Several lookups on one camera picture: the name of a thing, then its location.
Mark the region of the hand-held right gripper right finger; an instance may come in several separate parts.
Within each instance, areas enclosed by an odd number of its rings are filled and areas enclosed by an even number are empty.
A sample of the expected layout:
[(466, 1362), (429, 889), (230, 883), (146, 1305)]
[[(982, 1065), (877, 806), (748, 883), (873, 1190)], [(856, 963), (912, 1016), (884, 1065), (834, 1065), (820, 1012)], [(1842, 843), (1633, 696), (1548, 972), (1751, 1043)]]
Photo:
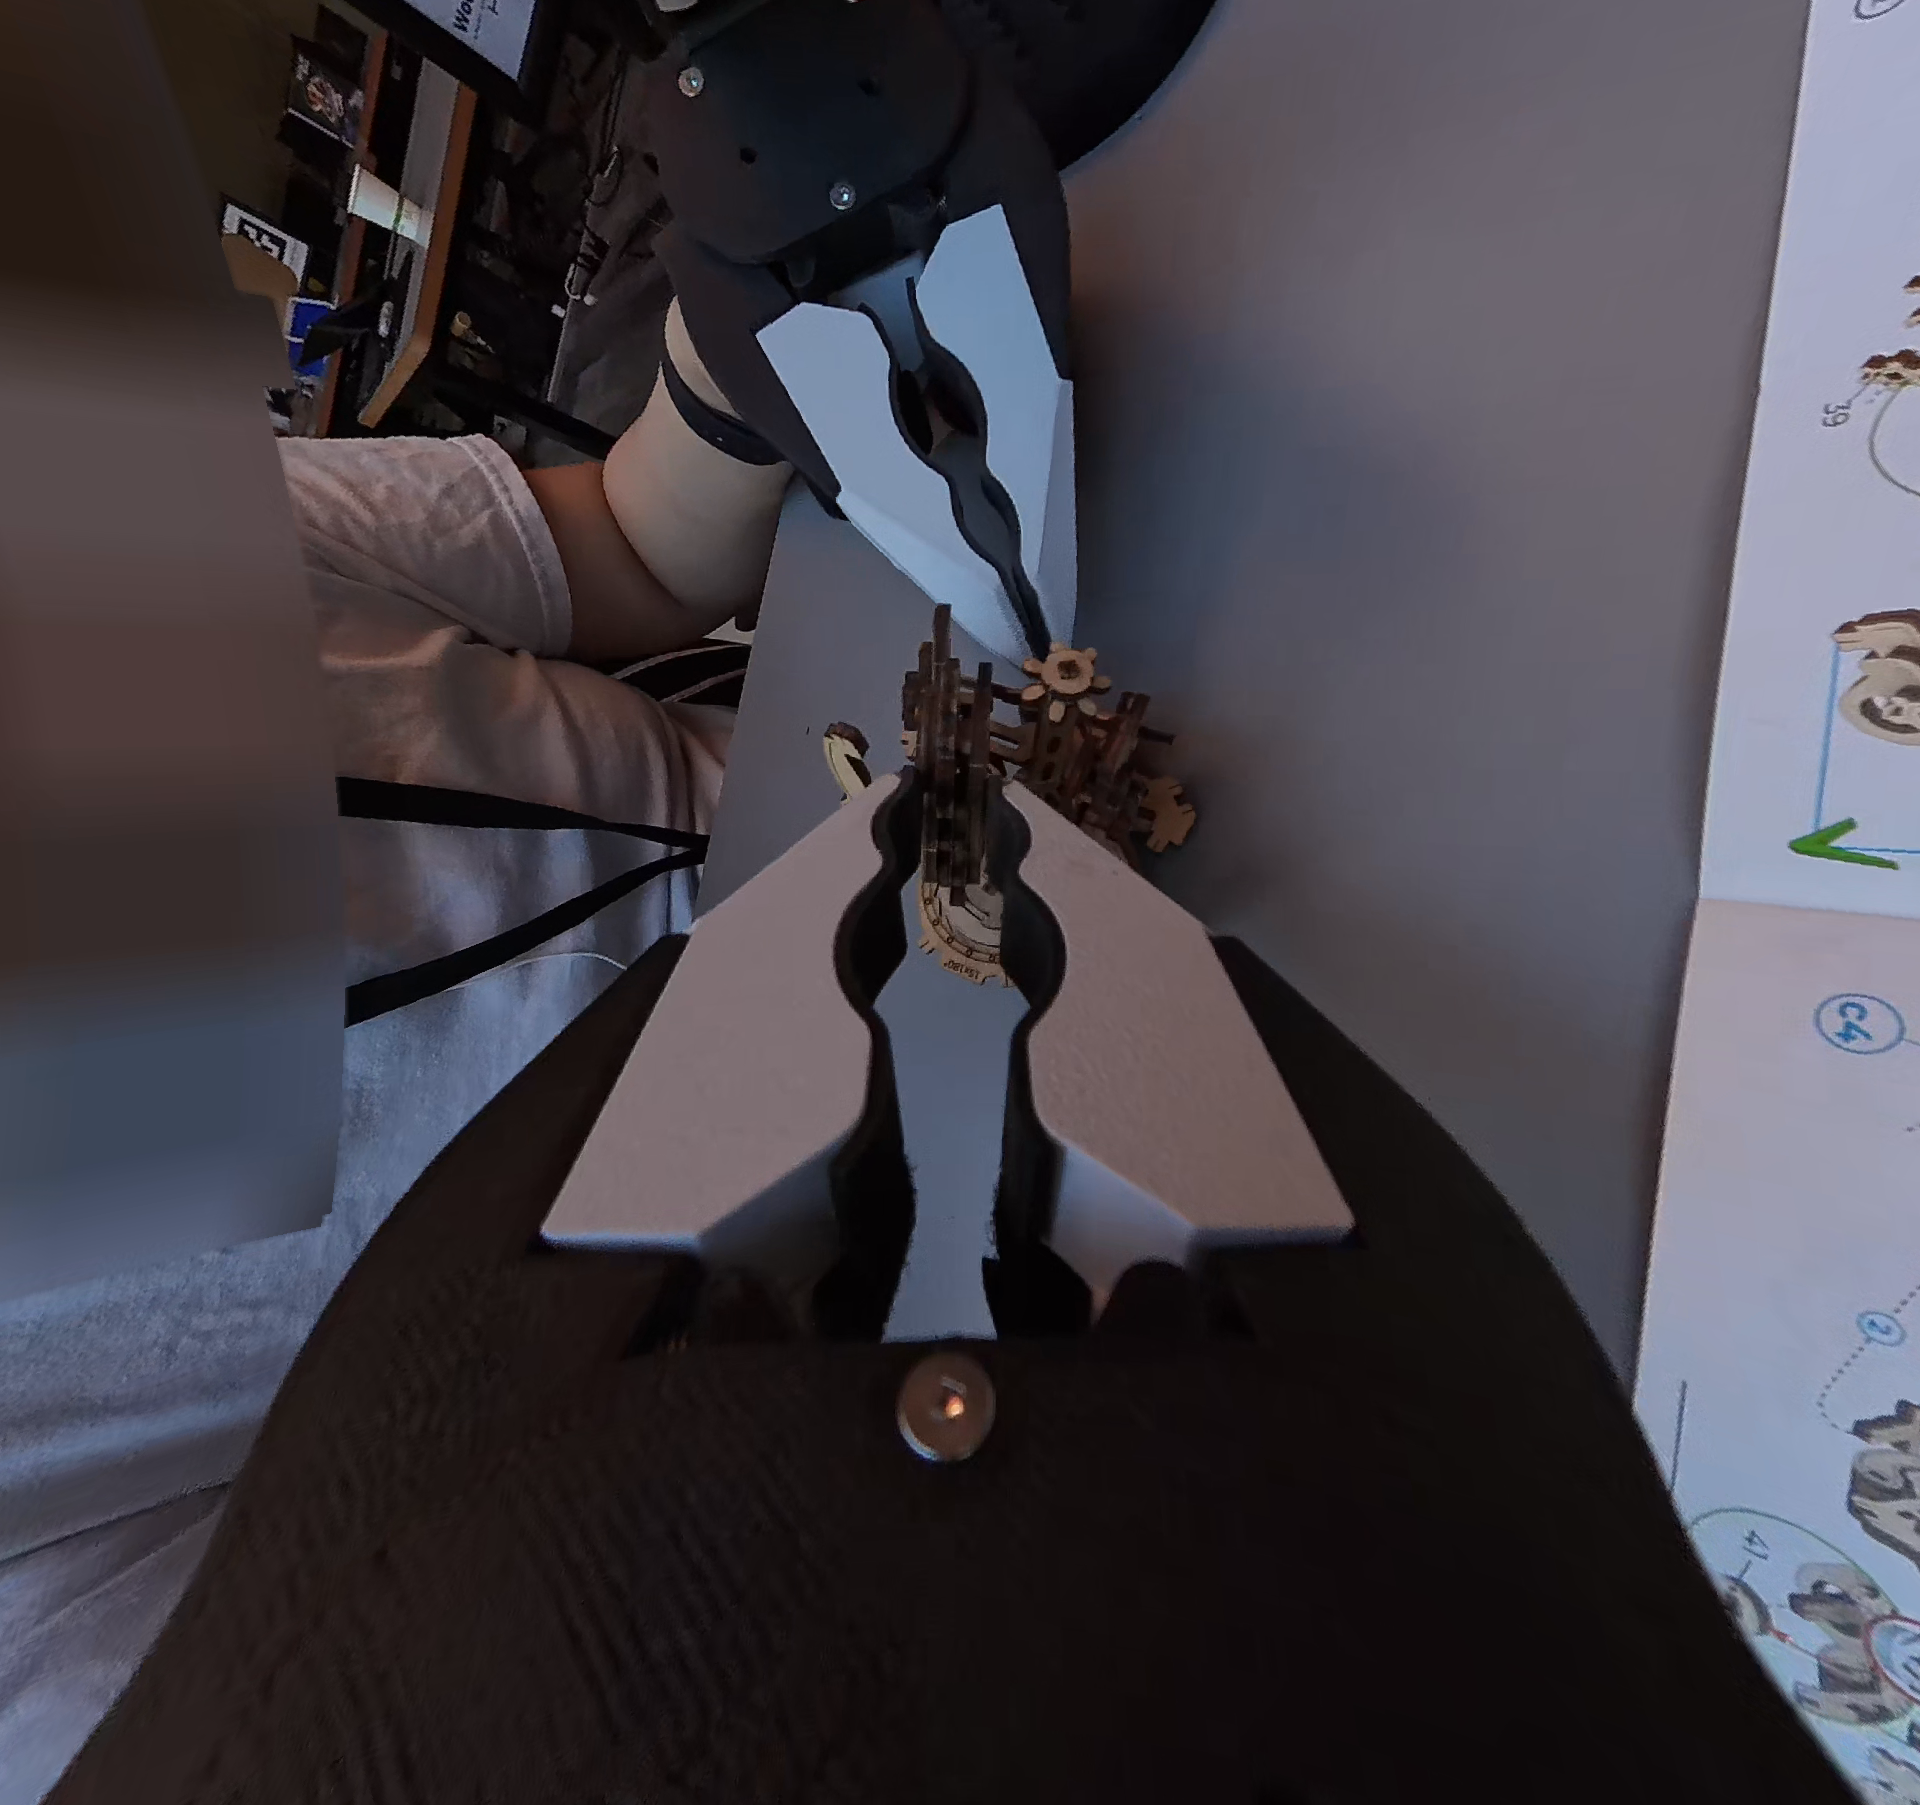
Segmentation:
[(1207, 927), (1012, 783), (985, 868), (1010, 1036), (999, 1337), (1086, 1330), (1137, 1263), (1347, 1242), (1354, 1215)]

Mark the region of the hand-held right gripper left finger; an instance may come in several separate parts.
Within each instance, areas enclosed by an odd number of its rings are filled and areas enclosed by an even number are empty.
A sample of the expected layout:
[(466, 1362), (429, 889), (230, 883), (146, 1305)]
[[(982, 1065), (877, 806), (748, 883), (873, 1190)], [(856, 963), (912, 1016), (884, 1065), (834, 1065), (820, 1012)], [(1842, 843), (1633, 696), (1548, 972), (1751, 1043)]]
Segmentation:
[(540, 1237), (742, 1271), (820, 1337), (877, 1339), (913, 1232), (888, 1026), (919, 779), (877, 777), (710, 908)]

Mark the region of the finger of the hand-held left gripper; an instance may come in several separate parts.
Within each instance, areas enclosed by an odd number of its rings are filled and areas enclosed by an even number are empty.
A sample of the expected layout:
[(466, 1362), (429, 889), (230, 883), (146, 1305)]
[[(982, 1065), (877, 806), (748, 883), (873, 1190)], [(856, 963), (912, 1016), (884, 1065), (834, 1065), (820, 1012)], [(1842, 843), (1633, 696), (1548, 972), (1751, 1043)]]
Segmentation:
[(849, 518), (958, 626), (999, 654), (1043, 654), (982, 554), (985, 499), (966, 481), (974, 423), (936, 381), (908, 291), (917, 278), (862, 278), (824, 303), (798, 303), (760, 329), (804, 435)]
[(985, 499), (982, 554), (1029, 647), (1069, 647), (1080, 599), (1073, 386), (999, 203), (951, 223), (913, 283), (934, 381), (974, 423), (966, 481)]

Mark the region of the wooden gear assembly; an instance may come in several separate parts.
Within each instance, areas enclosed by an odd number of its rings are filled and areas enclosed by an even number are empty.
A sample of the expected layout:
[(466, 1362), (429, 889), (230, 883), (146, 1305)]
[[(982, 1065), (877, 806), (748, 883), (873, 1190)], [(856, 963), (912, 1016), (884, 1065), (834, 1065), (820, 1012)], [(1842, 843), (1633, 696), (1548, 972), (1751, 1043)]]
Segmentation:
[(953, 644), (953, 606), (934, 606), (932, 633), (903, 681), (903, 742), (921, 783), (921, 883), (966, 899), (985, 880), (995, 670), (968, 670)]

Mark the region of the wooden model frame assembly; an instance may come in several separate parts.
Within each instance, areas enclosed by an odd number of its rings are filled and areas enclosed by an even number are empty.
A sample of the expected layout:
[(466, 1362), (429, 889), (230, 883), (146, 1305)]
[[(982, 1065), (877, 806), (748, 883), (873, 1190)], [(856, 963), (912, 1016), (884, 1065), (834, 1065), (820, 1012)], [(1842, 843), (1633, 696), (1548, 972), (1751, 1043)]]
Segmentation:
[[(1016, 685), (995, 681), (995, 799), (1006, 783), (1021, 785), (1129, 867), (1139, 867), (1144, 851), (1184, 843), (1197, 808), (1184, 783), (1163, 771), (1174, 735), (1148, 725), (1148, 696), (1112, 692), (1091, 647), (1049, 647), (1021, 671)], [(926, 955), (954, 977), (1009, 984), (1003, 895), (987, 867), (966, 899), (926, 888), (917, 874), (915, 899)]]

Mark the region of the person's left forearm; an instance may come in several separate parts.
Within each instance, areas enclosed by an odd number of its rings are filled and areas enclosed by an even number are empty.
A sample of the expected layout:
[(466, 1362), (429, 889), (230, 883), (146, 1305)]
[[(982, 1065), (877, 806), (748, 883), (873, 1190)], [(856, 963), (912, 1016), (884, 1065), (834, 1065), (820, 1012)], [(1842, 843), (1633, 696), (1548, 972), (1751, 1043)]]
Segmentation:
[(712, 415), (736, 423), (670, 303), (658, 386), (608, 457), (525, 471), (564, 568), (569, 659), (623, 666), (754, 617), (793, 469), (719, 449)]

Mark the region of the black wristband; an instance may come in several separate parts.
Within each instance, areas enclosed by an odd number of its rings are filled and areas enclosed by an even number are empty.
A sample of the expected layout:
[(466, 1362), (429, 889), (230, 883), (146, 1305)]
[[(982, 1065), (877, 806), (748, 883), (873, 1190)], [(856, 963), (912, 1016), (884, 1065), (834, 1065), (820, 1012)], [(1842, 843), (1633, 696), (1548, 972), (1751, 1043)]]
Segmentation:
[(702, 444), (746, 468), (763, 469), (782, 463), (777, 447), (746, 423), (710, 381), (680, 318), (680, 306), (670, 309), (663, 326), (659, 378), (682, 423)]

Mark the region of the person's white shirt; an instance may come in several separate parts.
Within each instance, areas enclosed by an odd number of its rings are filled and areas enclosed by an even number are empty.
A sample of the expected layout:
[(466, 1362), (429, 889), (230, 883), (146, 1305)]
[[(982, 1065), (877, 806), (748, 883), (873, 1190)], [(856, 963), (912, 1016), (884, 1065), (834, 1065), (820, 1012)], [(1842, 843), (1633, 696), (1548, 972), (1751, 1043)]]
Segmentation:
[[(280, 462), (336, 776), (707, 831), (732, 706), (661, 703), (566, 654), (560, 552), (499, 447), (286, 441)], [(339, 846), (351, 986), (474, 951), (658, 851), (619, 833), (359, 814), (341, 820)], [(699, 877), (663, 874), (540, 946), (345, 1031), (335, 1207), (294, 1260), (275, 1377), (417, 1173), (653, 942), (690, 925)]]

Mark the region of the white instruction booklet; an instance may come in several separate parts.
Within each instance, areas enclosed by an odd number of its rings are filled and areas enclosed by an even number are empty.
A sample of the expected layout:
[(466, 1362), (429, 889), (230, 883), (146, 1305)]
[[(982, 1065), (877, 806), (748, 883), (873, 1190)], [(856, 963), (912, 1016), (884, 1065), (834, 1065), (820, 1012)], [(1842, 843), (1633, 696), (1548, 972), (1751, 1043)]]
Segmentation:
[(1811, 0), (1634, 1408), (1860, 1801), (1916, 1801), (1918, 0)]

